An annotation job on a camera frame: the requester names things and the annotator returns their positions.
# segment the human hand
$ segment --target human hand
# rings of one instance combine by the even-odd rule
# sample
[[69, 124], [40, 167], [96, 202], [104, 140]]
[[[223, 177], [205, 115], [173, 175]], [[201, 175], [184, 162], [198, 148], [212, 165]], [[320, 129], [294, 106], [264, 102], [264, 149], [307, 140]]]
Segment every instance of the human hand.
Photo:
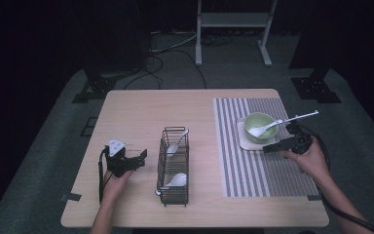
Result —
[[315, 183], [320, 183], [322, 179], [330, 177], [330, 173], [318, 140], [312, 136], [312, 141], [311, 147], [302, 155], [291, 151], [281, 151], [280, 154], [296, 162], [300, 170], [311, 176]]
[[107, 171], [104, 175], [104, 191], [102, 197], [102, 203], [115, 203], [115, 201], [121, 196], [123, 193], [127, 180], [131, 176], [133, 171], [127, 171], [120, 177], [115, 177], [110, 171]]

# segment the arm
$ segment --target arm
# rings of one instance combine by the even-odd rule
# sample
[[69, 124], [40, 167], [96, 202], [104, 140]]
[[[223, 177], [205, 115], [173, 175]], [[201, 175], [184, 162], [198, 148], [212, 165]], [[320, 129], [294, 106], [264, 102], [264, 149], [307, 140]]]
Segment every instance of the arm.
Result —
[[115, 203], [123, 193], [131, 174], [132, 171], [127, 171], [121, 177], [115, 177], [111, 175], [111, 172], [107, 171], [105, 173], [105, 181], [108, 181], [105, 184], [102, 202], [95, 220], [93, 221], [93, 227], [90, 233], [111, 233], [112, 215], [114, 213]]
[[[304, 173], [312, 177], [330, 205], [344, 213], [366, 220], [331, 177], [318, 140], [313, 136], [312, 138], [313, 143], [305, 154], [298, 155], [290, 151], [282, 151], [281, 155], [295, 161]], [[342, 233], [373, 233], [341, 216], [336, 215], [336, 220]]]

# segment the metal shelf frame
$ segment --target metal shelf frame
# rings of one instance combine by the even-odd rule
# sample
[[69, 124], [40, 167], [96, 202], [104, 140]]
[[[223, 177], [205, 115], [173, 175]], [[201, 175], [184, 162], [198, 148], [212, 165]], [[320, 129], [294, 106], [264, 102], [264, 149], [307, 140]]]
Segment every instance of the metal shelf frame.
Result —
[[203, 64], [202, 27], [264, 27], [262, 40], [258, 40], [260, 53], [266, 66], [272, 66], [266, 42], [272, 25], [278, 0], [272, 0], [269, 13], [203, 13], [202, 0], [198, 0], [196, 66]]

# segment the gray carpet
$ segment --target gray carpet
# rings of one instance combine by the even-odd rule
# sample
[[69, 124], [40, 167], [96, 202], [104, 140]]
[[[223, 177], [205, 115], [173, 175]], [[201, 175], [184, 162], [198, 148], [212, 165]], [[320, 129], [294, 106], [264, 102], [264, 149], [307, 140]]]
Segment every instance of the gray carpet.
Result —
[[[301, 100], [290, 81], [291, 77], [309, 76], [312, 69], [287, 69], [295, 50], [297, 36], [271, 36], [267, 47], [274, 66], [267, 68], [253, 37], [234, 37], [230, 44], [204, 47], [204, 75], [201, 77], [191, 59], [181, 52], [157, 55], [163, 67], [136, 79], [140, 74], [117, 81], [116, 89], [241, 89], [273, 88], [281, 97], [288, 116], [320, 112], [303, 124], [321, 135], [331, 157], [331, 172], [355, 203], [374, 223], [374, 123], [355, 99], [348, 83], [330, 70], [326, 84], [342, 103], [317, 103]], [[161, 35], [154, 39], [155, 48], [163, 48], [184, 38]], [[194, 57], [194, 44], [177, 48]], [[150, 71], [159, 68], [161, 61], [148, 59]], [[0, 203], [0, 233], [88, 233], [88, 228], [70, 229], [60, 224], [65, 203], [63, 194], [70, 192], [90, 138], [80, 136], [88, 118], [99, 114], [103, 100], [72, 103], [86, 82], [80, 70], [59, 96], [40, 133], [35, 138], [18, 173]], [[330, 224], [310, 228], [316, 233], [338, 233], [332, 213]], [[268, 234], [298, 233], [309, 228], [266, 228]], [[114, 233], [131, 233], [130, 229], [115, 228]]]

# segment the forearm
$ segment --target forearm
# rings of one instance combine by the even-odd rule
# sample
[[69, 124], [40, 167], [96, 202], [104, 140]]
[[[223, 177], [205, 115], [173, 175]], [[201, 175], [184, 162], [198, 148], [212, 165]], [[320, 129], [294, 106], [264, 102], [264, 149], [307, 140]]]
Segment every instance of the forearm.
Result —
[[[354, 204], [352, 204], [345, 193], [339, 188], [339, 186], [330, 176], [321, 179], [315, 179], [315, 181], [331, 206], [348, 215], [366, 220], [365, 217], [356, 209]], [[340, 225], [342, 233], [372, 233], [366, 228], [350, 220], [347, 220], [339, 215], [335, 216]]]
[[98, 213], [96, 214], [95, 220], [93, 221], [93, 227], [91, 233], [103, 234], [111, 233], [112, 230], [112, 215], [114, 213], [114, 203], [103, 201]]

